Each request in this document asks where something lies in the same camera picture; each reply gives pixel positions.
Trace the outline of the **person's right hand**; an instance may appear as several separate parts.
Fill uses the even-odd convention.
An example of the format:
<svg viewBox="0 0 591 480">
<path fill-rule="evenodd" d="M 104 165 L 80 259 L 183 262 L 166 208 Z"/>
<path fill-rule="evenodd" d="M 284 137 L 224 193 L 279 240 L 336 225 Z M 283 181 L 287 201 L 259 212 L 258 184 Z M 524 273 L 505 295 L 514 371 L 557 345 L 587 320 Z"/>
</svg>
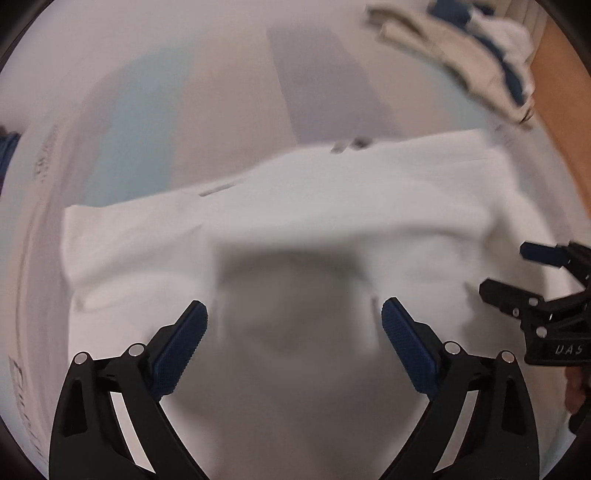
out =
<svg viewBox="0 0 591 480">
<path fill-rule="evenodd" d="M 576 414 L 587 398 L 590 379 L 590 367 L 566 367 L 565 407 L 570 414 Z"/>
</svg>

